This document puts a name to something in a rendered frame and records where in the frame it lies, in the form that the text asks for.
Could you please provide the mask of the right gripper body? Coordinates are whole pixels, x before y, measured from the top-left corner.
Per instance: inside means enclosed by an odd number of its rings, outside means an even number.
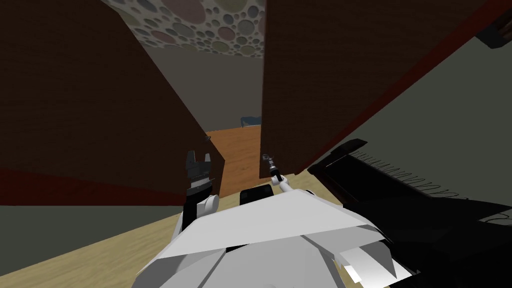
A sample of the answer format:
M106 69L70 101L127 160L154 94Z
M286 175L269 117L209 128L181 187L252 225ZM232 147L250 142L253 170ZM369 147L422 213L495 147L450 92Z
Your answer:
M269 165L269 172L272 177L281 178L281 174L279 172L279 169L274 163L274 160L272 157L270 157L268 154L262 154L262 160Z

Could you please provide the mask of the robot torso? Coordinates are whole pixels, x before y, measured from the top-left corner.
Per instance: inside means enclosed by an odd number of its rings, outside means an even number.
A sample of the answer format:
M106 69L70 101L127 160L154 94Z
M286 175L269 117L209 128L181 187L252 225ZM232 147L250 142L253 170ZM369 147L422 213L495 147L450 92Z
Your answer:
M137 275L131 288L363 288L411 276L361 215L301 189L204 215Z

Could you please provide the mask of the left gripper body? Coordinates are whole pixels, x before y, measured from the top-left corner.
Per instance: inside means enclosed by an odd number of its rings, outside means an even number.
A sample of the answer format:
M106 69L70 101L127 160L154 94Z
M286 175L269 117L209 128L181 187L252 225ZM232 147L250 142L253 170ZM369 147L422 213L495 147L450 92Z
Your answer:
M186 195L194 195L212 186L211 163L187 163L186 171L190 180L190 188L186 190Z

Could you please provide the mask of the brown door leaf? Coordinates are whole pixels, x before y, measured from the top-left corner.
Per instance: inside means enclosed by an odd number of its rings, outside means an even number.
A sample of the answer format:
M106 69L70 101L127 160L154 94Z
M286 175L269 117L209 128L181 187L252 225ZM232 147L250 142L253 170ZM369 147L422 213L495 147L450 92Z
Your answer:
M512 0L266 0L260 151L298 174Z
M0 0L0 205L181 206L225 160L101 0Z

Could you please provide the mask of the black grand piano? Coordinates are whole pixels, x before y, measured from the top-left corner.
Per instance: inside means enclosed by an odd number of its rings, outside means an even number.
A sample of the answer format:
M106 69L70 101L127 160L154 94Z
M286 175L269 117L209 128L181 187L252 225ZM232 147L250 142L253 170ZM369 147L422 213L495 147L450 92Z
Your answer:
M376 225L411 276L390 288L512 288L512 207L457 197L349 140L307 170Z

